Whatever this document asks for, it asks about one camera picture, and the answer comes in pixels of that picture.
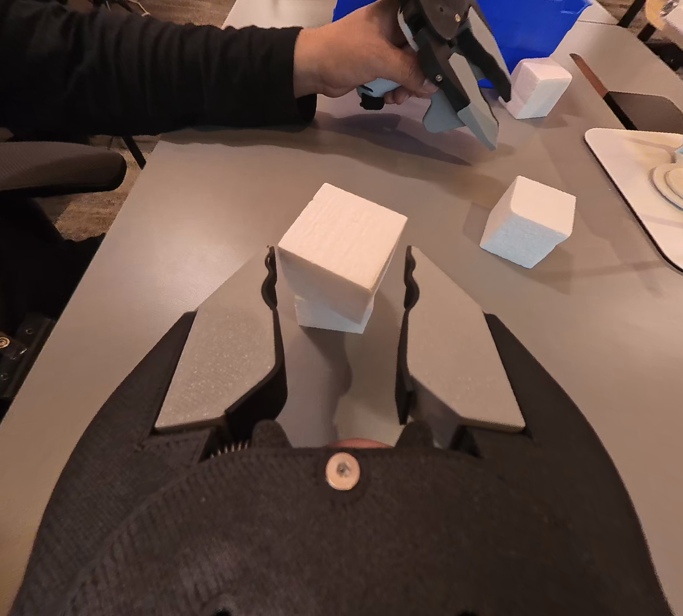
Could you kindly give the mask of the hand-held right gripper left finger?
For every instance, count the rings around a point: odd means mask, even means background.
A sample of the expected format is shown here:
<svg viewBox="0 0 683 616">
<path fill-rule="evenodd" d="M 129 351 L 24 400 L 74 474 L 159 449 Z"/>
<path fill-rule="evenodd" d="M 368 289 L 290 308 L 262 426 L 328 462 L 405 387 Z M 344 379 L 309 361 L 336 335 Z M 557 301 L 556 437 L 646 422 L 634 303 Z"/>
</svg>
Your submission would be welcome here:
<svg viewBox="0 0 683 616">
<path fill-rule="evenodd" d="M 265 246 L 197 308 L 155 431 L 251 438 L 286 405 L 275 248 Z"/>
</svg>

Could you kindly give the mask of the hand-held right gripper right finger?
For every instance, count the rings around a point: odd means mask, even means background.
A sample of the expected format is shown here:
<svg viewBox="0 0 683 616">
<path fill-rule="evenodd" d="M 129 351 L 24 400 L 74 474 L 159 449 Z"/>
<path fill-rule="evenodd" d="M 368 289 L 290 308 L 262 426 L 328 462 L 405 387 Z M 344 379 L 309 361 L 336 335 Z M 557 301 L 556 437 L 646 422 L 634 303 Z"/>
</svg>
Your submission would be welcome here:
<svg viewBox="0 0 683 616">
<path fill-rule="evenodd" d="M 396 410 L 438 446 L 459 427 L 519 433 L 525 419 L 481 306 L 416 246 L 406 248 Z"/>
</svg>

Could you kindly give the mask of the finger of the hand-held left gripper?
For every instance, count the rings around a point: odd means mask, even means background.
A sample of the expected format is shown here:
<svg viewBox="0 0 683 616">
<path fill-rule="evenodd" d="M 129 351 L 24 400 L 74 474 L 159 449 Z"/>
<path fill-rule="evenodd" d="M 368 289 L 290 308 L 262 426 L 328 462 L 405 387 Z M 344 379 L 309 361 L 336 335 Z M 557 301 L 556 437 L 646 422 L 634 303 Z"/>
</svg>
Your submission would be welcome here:
<svg viewBox="0 0 683 616">
<path fill-rule="evenodd" d="M 464 86 L 467 105 L 452 105 L 444 90 L 431 97 L 431 104 L 424 115 L 424 128 L 430 133 L 444 133 L 459 127 L 467 127 L 490 150 L 498 143 L 499 123 L 491 106 L 483 97 L 474 72 L 466 58 L 453 53 L 449 65 Z"/>
<path fill-rule="evenodd" d="M 511 75 L 478 5 L 468 8 L 455 40 L 472 68 L 477 69 L 477 79 L 488 80 L 503 101 L 508 102 L 512 91 Z"/>
</svg>

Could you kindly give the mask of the white hard foam cube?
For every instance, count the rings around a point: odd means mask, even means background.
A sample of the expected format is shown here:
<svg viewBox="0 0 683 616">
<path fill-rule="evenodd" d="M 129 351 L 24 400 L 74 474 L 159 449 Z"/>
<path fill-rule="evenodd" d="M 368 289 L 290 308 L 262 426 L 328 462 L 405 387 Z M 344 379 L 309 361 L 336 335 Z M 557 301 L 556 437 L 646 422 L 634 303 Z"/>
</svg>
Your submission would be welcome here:
<svg viewBox="0 0 683 616">
<path fill-rule="evenodd" d="M 374 299 L 371 299 L 363 318 L 355 322 L 330 309 L 327 305 L 309 301 L 295 295 L 295 313 L 299 326 L 303 328 L 334 330 L 345 333 L 362 334 L 374 309 Z"/>
<path fill-rule="evenodd" d="M 550 57 L 521 59 L 511 74 L 511 96 L 502 105 L 516 119 L 546 117 L 572 82 L 572 75 Z"/>
<path fill-rule="evenodd" d="M 360 325 L 407 221 L 399 212 L 321 185 L 277 245 L 293 294 Z"/>
<path fill-rule="evenodd" d="M 517 176 L 491 210 L 480 247 L 532 269 L 574 228 L 576 197 Z"/>
</svg>

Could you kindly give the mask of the person's left forearm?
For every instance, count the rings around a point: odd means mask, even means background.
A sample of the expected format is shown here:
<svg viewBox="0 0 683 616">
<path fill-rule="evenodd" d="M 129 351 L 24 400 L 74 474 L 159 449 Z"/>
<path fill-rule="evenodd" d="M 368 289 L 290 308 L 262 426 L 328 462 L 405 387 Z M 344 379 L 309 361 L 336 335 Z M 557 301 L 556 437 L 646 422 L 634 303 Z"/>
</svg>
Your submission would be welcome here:
<svg viewBox="0 0 683 616">
<path fill-rule="evenodd" d="M 294 94 L 300 31 L 1 0 L 1 127 L 123 136 L 304 126 L 317 96 Z"/>
</svg>

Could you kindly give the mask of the person's left hand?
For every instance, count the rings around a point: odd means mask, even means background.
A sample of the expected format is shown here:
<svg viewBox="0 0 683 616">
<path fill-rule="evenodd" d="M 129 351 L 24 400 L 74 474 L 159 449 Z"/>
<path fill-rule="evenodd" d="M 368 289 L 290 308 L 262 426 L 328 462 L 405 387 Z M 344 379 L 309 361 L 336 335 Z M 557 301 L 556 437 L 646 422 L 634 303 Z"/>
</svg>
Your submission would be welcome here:
<svg viewBox="0 0 683 616">
<path fill-rule="evenodd" d="M 377 79 L 397 83 L 385 101 L 397 105 L 410 97 L 428 99 L 437 90 L 407 49 L 399 28 L 398 0 L 378 0 L 344 18 L 302 30 L 295 43 L 293 91 L 338 98 Z"/>
</svg>

